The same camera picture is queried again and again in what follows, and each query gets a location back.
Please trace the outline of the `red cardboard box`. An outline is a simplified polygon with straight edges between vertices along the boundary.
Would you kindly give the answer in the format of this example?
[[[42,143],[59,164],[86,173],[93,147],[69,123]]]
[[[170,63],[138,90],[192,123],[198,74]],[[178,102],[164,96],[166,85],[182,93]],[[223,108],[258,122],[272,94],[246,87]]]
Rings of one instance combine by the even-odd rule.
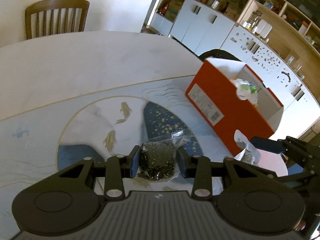
[[[255,85],[258,101],[241,100],[234,81]],[[234,141],[239,130],[247,139],[268,139],[277,130],[284,106],[246,63],[208,58],[187,88],[186,97],[208,122],[232,155],[240,153]]]

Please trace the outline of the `white wall cabinet unit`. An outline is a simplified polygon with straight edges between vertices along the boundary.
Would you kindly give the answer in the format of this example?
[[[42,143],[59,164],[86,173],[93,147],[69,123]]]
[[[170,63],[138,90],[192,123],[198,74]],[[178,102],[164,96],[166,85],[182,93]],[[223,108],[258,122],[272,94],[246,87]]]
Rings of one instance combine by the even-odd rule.
[[[156,0],[148,28],[247,63],[284,106],[275,133],[319,134],[319,24],[291,0]]]

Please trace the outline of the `clear bag dark tea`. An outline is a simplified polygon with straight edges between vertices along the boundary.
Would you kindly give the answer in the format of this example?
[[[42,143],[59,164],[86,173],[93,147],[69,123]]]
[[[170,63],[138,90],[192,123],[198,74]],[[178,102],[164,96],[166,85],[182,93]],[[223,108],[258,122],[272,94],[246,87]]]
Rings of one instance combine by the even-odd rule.
[[[168,182],[178,177],[178,148],[188,143],[191,132],[178,130],[142,143],[137,177],[155,183]]]

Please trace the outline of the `white plastic snack bag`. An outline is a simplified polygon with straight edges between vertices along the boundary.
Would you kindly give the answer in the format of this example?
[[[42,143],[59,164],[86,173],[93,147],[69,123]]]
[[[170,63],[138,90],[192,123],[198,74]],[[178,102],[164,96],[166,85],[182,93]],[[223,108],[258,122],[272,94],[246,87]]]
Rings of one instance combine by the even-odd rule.
[[[236,87],[236,95],[240,100],[248,100],[252,105],[258,103],[258,91],[255,85],[242,79],[230,79],[230,81]]]

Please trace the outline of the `black office chair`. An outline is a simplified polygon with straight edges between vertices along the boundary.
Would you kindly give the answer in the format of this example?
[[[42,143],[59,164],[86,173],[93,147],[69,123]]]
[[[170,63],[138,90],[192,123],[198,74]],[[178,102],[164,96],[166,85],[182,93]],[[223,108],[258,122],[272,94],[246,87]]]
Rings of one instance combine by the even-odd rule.
[[[199,60],[202,62],[207,58],[217,58],[217,59],[226,59],[226,60],[233,60],[233,61],[240,61],[237,57],[232,55],[231,53],[221,50],[221,49],[212,49],[209,51],[206,51],[202,53],[200,56],[198,56]]]

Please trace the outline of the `brown wooden chair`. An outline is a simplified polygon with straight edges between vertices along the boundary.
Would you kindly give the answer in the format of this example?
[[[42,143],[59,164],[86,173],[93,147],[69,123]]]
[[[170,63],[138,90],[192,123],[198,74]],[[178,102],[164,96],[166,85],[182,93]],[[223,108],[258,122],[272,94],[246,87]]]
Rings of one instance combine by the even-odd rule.
[[[25,10],[26,39],[84,31],[87,0],[42,0]]]

